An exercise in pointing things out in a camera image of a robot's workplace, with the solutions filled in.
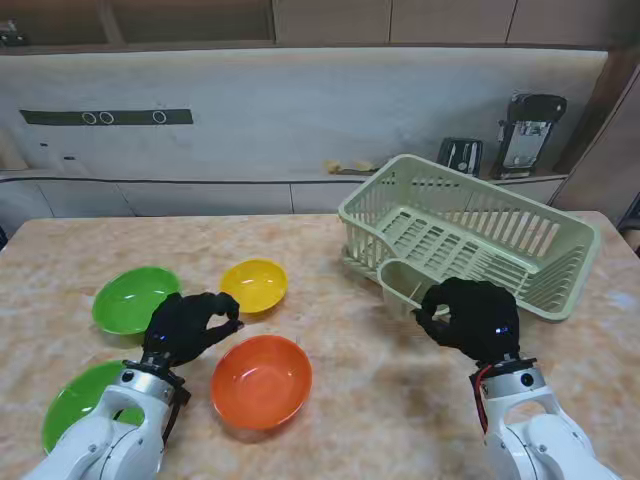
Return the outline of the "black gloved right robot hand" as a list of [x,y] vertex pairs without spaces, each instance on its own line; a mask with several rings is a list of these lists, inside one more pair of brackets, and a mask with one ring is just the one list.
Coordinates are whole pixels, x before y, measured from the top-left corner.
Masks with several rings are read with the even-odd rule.
[[488,281],[451,277],[426,292],[416,322],[442,347],[481,364],[519,357],[519,315],[514,296]]

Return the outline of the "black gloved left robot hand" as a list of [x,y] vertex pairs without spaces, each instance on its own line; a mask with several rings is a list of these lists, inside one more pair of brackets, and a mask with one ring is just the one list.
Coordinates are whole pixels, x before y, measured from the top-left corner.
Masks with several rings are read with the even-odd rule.
[[141,363],[159,369],[190,363],[244,327],[239,308],[226,293],[170,294],[152,314]]

